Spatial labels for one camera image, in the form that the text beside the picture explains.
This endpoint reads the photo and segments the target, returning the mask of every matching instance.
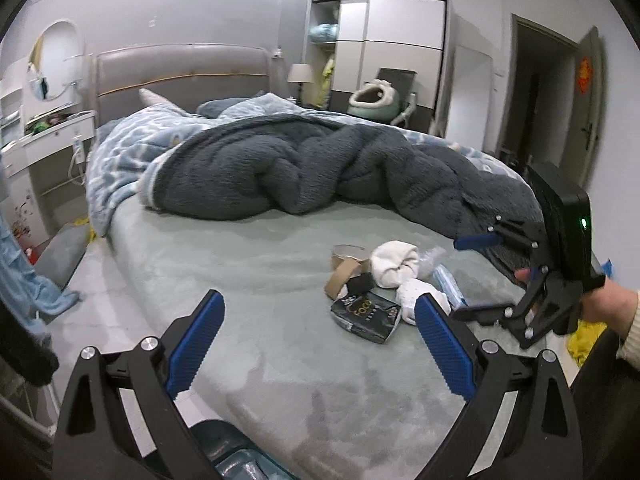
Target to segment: open door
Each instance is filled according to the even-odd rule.
[[[593,27],[575,53],[574,108],[560,162],[562,172],[579,186],[587,178],[598,139],[602,85],[602,49]]]

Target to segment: metal screw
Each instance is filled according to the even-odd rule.
[[[497,354],[499,348],[498,343],[495,341],[491,341],[490,339],[482,341],[482,350],[488,354]]]
[[[142,340],[142,343],[140,343],[140,347],[146,352],[153,350],[157,346],[158,346],[158,339],[156,339],[155,337],[145,337]]]
[[[82,359],[91,359],[95,355],[95,348],[92,346],[87,346],[82,349],[80,352],[80,357]]]
[[[551,350],[543,350],[542,351],[542,358],[547,362],[547,363],[552,363],[556,360],[556,354],[555,352],[552,352]]]

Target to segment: dark gray blanket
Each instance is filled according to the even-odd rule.
[[[542,220],[526,184],[479,171],[450,148],[412,145],[384,126],[288,114],[191,137],[159,169],[153,198],[160,209],[210,220],[272,208],[299,215],[333,200],[375,203],[448,238],[485,232],[497,214]],[[510,279],[528,264],[506,248],[485,255]]]

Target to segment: rolled white cloth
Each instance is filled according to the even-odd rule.
[[[394,240],[374,249],[369,259],[378,286],[398,288],[418,276],[418,248]]]
[[[405,322],[415,325],[415,302],[425,293],[430,293],[440,305],[441,309],[449,315],[451,306],[447,296],[429,283],[420,280],[409,280],[398,287],[396,303],[402,307],[401,315]]]

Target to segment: headboard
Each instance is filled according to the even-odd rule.
[[[98,126],[143,108],[140,88],[149,88],[194,113],[199,104],[272,91],[266,50],[213,43],[158,44],[121,48],[95,56],[91,106]]]

